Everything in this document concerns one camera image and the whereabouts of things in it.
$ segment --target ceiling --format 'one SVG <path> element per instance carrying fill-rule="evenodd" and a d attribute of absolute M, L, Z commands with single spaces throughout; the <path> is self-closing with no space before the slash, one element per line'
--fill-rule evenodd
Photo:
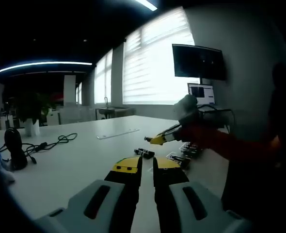
<path fill-rule="evenodd" d="M 111 48 L 159 14 L 193 0 L 149 0 L 152 12 L 134 0 L 2 3 L 0 69 L 35 61 L 97 63 Z M 278 20 L 286 37 L 286 6 L 263 6 Z"/>

